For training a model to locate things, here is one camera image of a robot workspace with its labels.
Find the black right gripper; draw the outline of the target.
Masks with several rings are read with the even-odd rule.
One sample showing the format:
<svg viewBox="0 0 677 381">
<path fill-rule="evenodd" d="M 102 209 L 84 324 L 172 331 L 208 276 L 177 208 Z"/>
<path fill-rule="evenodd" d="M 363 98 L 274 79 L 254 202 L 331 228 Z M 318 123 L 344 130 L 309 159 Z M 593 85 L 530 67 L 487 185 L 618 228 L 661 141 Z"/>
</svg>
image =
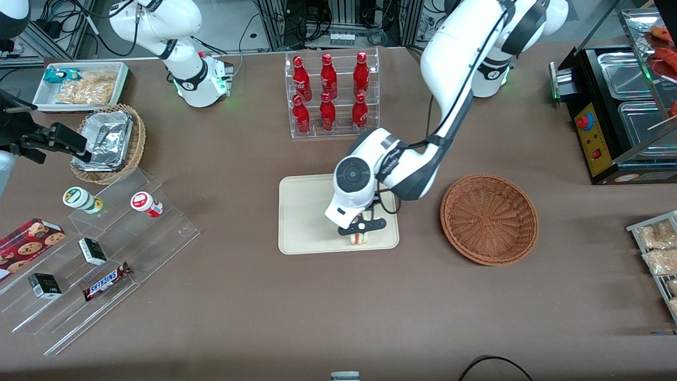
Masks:
<svg viewBox="0 0 677 381">
<path fill-rule="evenodd" d="M 37 107 L 18 97 L 1 91 L 1 147 L 18 157 L 43 164 L 46 154 L 41 149 L 51 147 L 73 157 L 89 158 L 87 138 L 61 123 L 52 123 L 50 128 L 34 122 L 32 111 Z"/>
</svg>

